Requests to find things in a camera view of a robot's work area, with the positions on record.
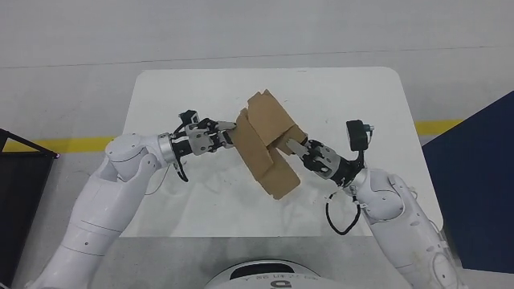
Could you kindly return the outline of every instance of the white table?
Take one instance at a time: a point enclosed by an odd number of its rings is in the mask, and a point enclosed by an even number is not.
[[[217,69],[145,71],[137,79],[124,133],[172,132],[187,109],[201,118],[235,120],[257,91],[269,89],[312,139],[353,159],[345,122],[375,126],[367,165],[401,176],[436,226],[443,218],[398,74],[384,67],[302,69]],[[125,237],[279,237],[335,235],[324,216],[327,196],[337,188],[307,171],[296,157],[287,161],[301,184],[280,201],[250,175],[235,149],[185,158],[190,182],[173,169],[155,174]],[[339,193],[331,205],[344,229],[355,214]],[[371,235],[361,219],[353,235]]]

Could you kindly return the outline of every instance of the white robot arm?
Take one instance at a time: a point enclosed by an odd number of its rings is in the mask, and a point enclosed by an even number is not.
[[[409,187],[397,175],[379,169],[367,169],[364,151],[368,148],[367,132],[373,126],[360,120],[347,122],[350,147],[358,151],[354,161],[337,155],[316,140],[300,144],[289,140],[287,145],[302,160],[304,166],[336,182],[361,209],[366,222],[384,255],[414,289],[464,289],[448,245],[432,225]]]
[[[108,248],[136,214],[158,169],[173,165],[187,181],[181,157],[233,146],[226,131],[235,123],[198,121],[195,111],[180,117],[182,125],[173,134],[143,137],[134,133],[108,144],[102,165],[76,200],[63,241],[30,289],[88,288]],[[173,142],[182,137],[189,140]]]

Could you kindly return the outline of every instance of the concrete floor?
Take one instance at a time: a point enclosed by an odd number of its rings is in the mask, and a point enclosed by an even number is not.
[[[120,134],[136,77],[158,68],[386,66],[402,77],[415,120],[465,118],[514,88],[513,2],[0,0],[0,127],[30,139]],[[170,94],[178,89],[194,88]],[[51,257],[101,157],[56,162],[15,288]],[[327,254],[339,245],[356,254]],[[376,243],[355,238],[124,239],[95,287],[201,287],[227,264],[262,254],[356,287],[406,287]],[[352,278],[378,265],[386,267]],[[471,287],[514,284],[512,275],[464,276]]]

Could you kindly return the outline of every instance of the yellow floor stripe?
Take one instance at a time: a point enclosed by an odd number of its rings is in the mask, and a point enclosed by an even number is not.
[[[105,146],[114,136],[101,137],[80,137],[53,140],[33,140],[37,145],[51,149],[56,153],[82,153],[82,152],[102,152]],[[15,141],[8,141],[4,147],[4,152],[26,152],[32,149]]]
[[[414,122],[419,136],[443,134],[463,120],[418,120]]]
[[[462,122],[462,120],[419,120],[414,124],[416,125],[416,131],[418,131],[419,136],[433,136],[444,133],[460,122]],[[113,138],[114,136],[79,137],[53,140],[33,140],[33,142],[47,149],[51,149],[56,153],[83,153],[103,152],[105,146]],[[26,152],[31,151],[32,149],[10,140],[7,142],[3,150],[4,152]]]

